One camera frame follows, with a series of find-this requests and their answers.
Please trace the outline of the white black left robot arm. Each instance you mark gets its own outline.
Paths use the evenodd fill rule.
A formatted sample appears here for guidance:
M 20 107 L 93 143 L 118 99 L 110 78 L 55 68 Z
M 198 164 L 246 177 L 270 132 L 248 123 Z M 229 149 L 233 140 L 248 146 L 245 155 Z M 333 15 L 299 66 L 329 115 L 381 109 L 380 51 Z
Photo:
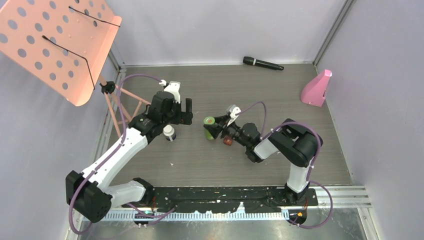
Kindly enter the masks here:
M 168 125 L 191 125 L 193 100 L 186 98 L 185 111 L 175 95 L 157 92 L 143 113 L 135 116 L 122 136 L 92 165 L 82 172 L 72 170 L 65 178 L 66 202 L 92 223 L 102 220 L 110 209 L 138 203 L 148 207 L 153 202 L 153 187 L 136 177 L 125 184 L 111 182 L 138 152 L 146 148 Z

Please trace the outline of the green black pill bottle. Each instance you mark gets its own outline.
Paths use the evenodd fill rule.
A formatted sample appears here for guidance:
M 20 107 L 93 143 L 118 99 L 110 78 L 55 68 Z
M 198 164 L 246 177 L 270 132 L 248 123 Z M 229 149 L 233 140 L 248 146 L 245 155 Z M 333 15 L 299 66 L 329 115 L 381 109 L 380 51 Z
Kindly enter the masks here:
M 203 128 L 205 137 L 207 140 L 214 140 L 213 134 L 210 132 L 211 126 L 215 124 L 215 118 L 213 116 L 207 116 L 203 119 Z

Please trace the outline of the white capped pill bottle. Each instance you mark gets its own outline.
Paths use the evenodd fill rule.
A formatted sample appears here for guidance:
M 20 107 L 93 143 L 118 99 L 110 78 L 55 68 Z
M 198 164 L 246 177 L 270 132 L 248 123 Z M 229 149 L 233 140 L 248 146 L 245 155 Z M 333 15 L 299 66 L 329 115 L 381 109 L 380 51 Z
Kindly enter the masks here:
M 175 129 L 170 124 L 163 128 L 162 133 L 165 136 L 165 139 L 169 142 L 173 142 L 176 139 Z

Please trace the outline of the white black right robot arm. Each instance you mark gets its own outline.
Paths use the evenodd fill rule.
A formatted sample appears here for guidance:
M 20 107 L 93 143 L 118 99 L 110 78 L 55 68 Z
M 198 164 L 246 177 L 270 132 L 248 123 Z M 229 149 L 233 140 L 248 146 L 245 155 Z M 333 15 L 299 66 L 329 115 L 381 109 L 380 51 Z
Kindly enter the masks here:
M 254 123 L 238 126 L 231 122 L 229 114 L 215 117 L 203 127 L 213 139 L 228 138 L 239 143 L 253 163 L 261 163 L 274 153 L 281 153 L 290 162 L 289 177 L 282 190 L 283 200 L 290 205 L 299 205 L 305 199 L 311 170 L 323 145 L 322 138 L 313 129 L 287 118 L 276 129 L 261 136 Z

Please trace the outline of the brown translucent pill container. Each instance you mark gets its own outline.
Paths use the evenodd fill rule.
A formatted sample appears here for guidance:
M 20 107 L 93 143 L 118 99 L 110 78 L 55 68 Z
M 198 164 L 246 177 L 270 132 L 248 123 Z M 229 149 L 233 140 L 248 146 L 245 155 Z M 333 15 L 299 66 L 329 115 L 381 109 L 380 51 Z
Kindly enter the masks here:
M 227 146 L 231 146 L 233 144 L 233 139 L 229 136 L 225 136 L 223 138 L 223 143 Z

